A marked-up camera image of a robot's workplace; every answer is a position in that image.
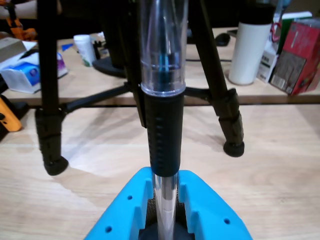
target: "tripod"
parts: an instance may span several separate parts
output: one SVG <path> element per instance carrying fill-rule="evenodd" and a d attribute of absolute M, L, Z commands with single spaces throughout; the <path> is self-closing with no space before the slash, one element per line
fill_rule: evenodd
<path fill-rule="evenodd" d="M 44 168 L 49 175 L 58 175 L 68 166 L 68 161 L 61 156 L 62 122 L 67 114 L 77 109 L 132 92 L 141 125 L 144 128 L 147 127 L 144 94 L 140 87 L 142 74 L 139 51 L 138 4 L 137 1 L 133 0 L 118 0 L 112 1 L 112 4 L 109 3 L 110 7 L 115 9 L 112 14 L 118 27 L 127 82 L 114 89 L 59 104 L 57 42 L 52 37 L 52 33 L 57 30 L 55 25 L 57 3 L 54 0 L 38 0 L 38 44 L 42 106 L 35 111 L 35 120 Z M 209 88 L 187 87 L 184 94 L 206 100 L 213 106 L 226 139 L 223 146 L 225 153 L 232 157 L 240 157 L 244 153 L 245 145 L 238 95 L 235 89 L 227 89 L 203 0 L 189 0 L 188 23 Z"/>

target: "desk surface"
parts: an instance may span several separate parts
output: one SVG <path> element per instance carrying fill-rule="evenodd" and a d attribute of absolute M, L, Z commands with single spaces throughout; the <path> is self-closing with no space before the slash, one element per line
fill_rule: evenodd
<path fill-rule="evenodd" d="M 181 169 L 206 181 L 255 240 L 320 239 L 320 105 L 241 106 L 245 153 L 223 152 L 210 106 L 185 107 Z M 34 111 L 0 144 L 0 239 L 83 239 L 127 181 L 149 166 L 137 109 L 86 108 L 63 122 L 70 167 L 42 166 Z"/>
<path fill-rule="evenodd" d="M 224 33 L 229 28 L 216 28 L 213 30 L 214 35 Z M 73 40 L 62 40 L 59 46 L 71 43 Z M 231 60 L 235 47 L 236 39 L 231 37 L 227 47 L 218 47 L 220 59 Z M 112 77 L 98 72 L 93 67 L 85 67 L 79 54 L 74 48 L 69 48 L 62 53 L 65 64 L 69 73 L 59 80 L 59 96 L 60 102 L 65 103 L 89 95 L 100 93 L 102 91 L 116 88 L 123 85 L 125 79 Z M 187 59 L 199 59 L 198 51 L 195 45 L 187 46 Z M 228 75 L 231 63 L 223 62 L 222 67 L 226 75 Z M 208 88 L 207 80 L 200 62 L 186 62 L 185 82 L 188 87 Z M 300 94 L 298 96 L 289 97 L 286 93 L 265 84 L 259 79 L 247 86 L 234 85 L 228 80 L 227 87 L 236 88 L 241 104 L 260 104 L 260 103 L 320 103 L 320 86 L 312 92 Z M 41 92 L 35 94 L 27 94 L 7 90 L 4 95 L 12 102 L 26 101 L 32 106 L 41 104 Z M 201 99 L 186 97 L 187 105 L 208 104 Z M 126 93 L 112 99 L 99 103 L 100 105 L 135 105 L 136 102 L 132 93 Z"/>

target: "cardboard box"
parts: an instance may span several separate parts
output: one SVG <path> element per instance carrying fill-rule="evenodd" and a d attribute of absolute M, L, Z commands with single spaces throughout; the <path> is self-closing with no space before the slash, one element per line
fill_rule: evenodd
<path fill-rule="evenodd" d="M 278 60 L 277 50 L 272 44 L 266 46 L 261 58 L 256 77 L 268 83 Z"/>
<path fill-rule="evenodd" d="M 320 80 L 320 22 L 293 22 L 271 84 L 289 95 L 314 90 Z"/>
<path fill-rule="evenodd" d="M 0 39 L 0 63 L 25 51 L 25 45 L 19 39 L 12 37 Z"/>

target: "plastic cap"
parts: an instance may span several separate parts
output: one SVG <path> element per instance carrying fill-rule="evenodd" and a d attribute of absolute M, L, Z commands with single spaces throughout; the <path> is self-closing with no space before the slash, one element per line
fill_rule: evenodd
<path fill-rule="evenodd" d="M 91 41 L 91 37 L 88 34 L 80 34 L 73 36 L 74 41 Z"/>

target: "white bottle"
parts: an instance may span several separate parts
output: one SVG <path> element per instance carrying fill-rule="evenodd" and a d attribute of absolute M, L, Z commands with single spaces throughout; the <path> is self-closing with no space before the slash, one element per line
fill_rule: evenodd
<path fill-rule="evenodd" d="M 234 84 L 252 84 L 257 76 L 276 9 L 268 0 L 260 2 L 246 6 L 240 16 L 229 73 Z"/>
<path fill-rule="evenodd" d="M 254 25 L 240 22 L 229 73 L 238 85 L 252 84 L 256 79 L 271 24 Z"/>
<path fill-rule="evenodd" d="M 82 57 L 83 64 L 87 67 L 91 67 L 92 62 L 96 60 L 96 55 L 90 35 L 75 35 L 73 36 L 73 40 Z"/>

